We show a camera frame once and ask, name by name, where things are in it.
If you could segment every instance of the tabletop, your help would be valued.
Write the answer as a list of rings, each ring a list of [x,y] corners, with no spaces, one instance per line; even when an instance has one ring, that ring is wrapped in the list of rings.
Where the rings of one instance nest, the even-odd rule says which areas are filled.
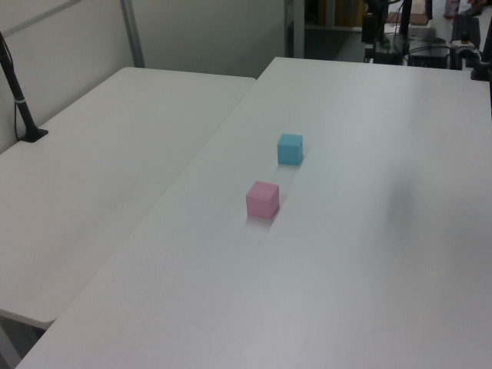
[[[0,155],[0,315],[47,328],[253,83],[124,68]]]
[[[19,369],[490,367],[490,126],[465,72],[276,58]]]

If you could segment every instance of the pink cube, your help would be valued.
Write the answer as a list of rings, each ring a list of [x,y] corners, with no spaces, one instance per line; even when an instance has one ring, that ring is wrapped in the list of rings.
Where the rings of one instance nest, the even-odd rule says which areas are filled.
[[[277,184],[256,181],[246,194],[248,215],[272,219],[280,207]]]

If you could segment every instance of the black pole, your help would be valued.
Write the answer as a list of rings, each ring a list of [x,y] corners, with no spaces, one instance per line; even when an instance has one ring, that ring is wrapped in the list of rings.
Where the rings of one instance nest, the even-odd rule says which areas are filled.
[[[484,51],[480,61],[477,61],[474,70],[471,71],[471,79],[475,81],[488,81],[490,70],[490,52],[492,51],[492,19],[489,23],[487,37],[485,38]]]
[[[492,118],[492,74],[489,73],[490,114]]]
[[[404,39],[408,37],[408,25],[410,24],[410,14],[412,11],[412,0],[403,0],[401,9],[400,35]]]
[[[7,78],[8,85],[12,90],[14,95],[15,104],[21,113],[22,120],[25,124],[25,136],[20,138],[20,141],[26,142],[36,142],[38,139],[48,134],[45,129],[40,129],[36,127],[34,121],[32,120],[31,112],[28,108],[28,103],[25,102],[24,94],[22,93],[21,86],[18,83],[17,77],[15,76],[14,65],[9,57],[7,44],[0,32],[0,63],[2,64],[3,72]]]

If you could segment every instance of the white wall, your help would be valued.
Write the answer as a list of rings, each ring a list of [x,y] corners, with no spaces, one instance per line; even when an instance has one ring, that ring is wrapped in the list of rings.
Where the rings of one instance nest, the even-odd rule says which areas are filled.
[[[52,9],[77,0],[15,0],[0,2],[0,31],[29,22]]]
[[[134,0],[148,68],[257,78],[285,54],[284,0]]]
[[[36,125],[133,65],[119,0],[82,0],[5,40]],[[1,71],[0,152],[15,143],[13,104]]]

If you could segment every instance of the black cable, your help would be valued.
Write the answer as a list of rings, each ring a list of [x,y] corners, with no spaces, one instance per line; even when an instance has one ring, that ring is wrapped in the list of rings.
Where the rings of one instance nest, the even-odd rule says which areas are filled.
[[[401,2],[401,5],[400,5],[400,8],[398,8],[397,12],[396,12],[396,16],[397,16],[397,19],[394,23],[394,34],[397,34],[397,28],[398,28],[398,16],[400,15],[400,10],[401,8],[403,7],[403,2]]]
[[[400,54],[400,55],[401,55],[401,57],[402,57],[402,58],[403,58],[406,62],[408,62],[408,59],[407,59],[407,58],[405,58],[405,55],[404,55],[403,51],[401,51],[401,50],[397,47],[396,38],[397,38],[397,34],[396,34],[396,33],[394,33],[394,34],[393,34],[393,48],[394,48],[394,50],[395,50],[398,54]]]
[[[7,42],[3,40],[3,45],[5,46],[5,50],[7,50],[8,58],[10,59],[10,64],[12,65],[12,69],[14,69],[14,58],[12,57],[12,54],[10,53],[10,49],[8,48]],[[19,142],[18,138],[18,133],[17,133],[17,103],[14,101],[14,133],[15,133],[15,139],[17,142]]]
[[[15,102],[14,102],[14,133],[17,142],[21,141],[19,140],[18,133],[17,133],[17,104]]]
[[[413,54],[415,52],[424,52],[426,50],[432,50],[433,48],[446,48],[448,50],[451,50],[449,46],[444,46],[444,45],[433,45],[433,46],[421,46],[419,48],[412,48],[408,54]]]

